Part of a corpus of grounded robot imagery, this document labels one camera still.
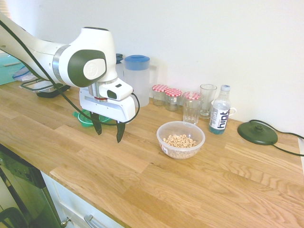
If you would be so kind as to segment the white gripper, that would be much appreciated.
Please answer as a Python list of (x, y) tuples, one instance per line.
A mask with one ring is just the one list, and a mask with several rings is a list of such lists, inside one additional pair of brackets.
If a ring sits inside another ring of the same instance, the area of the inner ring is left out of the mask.
[(106, 101), (100, 101), (90, 95), (87, 88), (81, 88), (79, 100), (81, 107), (90, 111), (90, 118), (98, 135), (102, 133), (99, 115), (116, 120), (116, 140), (119, 143), (124, 135), (125, 122), (135, 117), (135, 102), (133, 98), (129, 95), (121, 101), (109, 98)]

